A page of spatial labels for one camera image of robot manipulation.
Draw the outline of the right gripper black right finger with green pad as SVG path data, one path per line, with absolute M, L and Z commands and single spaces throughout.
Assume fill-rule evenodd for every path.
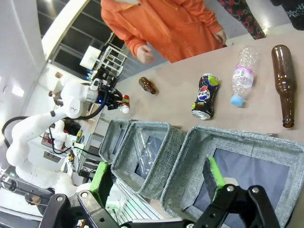
M 194 224 L 196 228 L 219 228 L 229 214 L 238 214 L 246 228 L 279 228 L 280 224 L 265 189 L 247 190 L 227 184 L 212 157 L 205 159 L 202 171 L 210 204 Z

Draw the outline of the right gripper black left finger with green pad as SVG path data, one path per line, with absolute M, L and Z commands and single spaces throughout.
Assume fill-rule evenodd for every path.
M 111 166 L 99 163 L 88 189 L 68 197 L 63 193 L 53 195 L 41 221 L 43 228 L 76 228 L 79 221 L 90 228 L 129 228 L 120 225 L 106 209 L 106 201 L 113 186 Z

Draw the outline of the person's right hand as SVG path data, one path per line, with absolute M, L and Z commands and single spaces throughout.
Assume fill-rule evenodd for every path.
M 143 64 L 149 64 L 154 61 L 152 50 L 147 45 L 138 47 L 136 57 Z

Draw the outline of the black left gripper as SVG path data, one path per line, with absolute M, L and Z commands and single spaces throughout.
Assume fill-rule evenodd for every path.
M 98 87 L 97 103 L 100 104 L 99 109 L 103 110 L 107 107 L 108 110 L 115 110 L 122 106 L 127 106 L 130 108 L 130 103 L 128 95 L 123 95 L 116 88 L 112 89 L 109 85 L 100 85 Z

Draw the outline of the person's left hand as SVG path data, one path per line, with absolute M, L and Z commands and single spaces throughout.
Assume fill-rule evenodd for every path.
M 222 29 L 219 32 L 217 32 L 216 34 L 214 34 L 214 37 L 223 46 L 226 45 L 227 35 L 226 35 L 224 29 Z

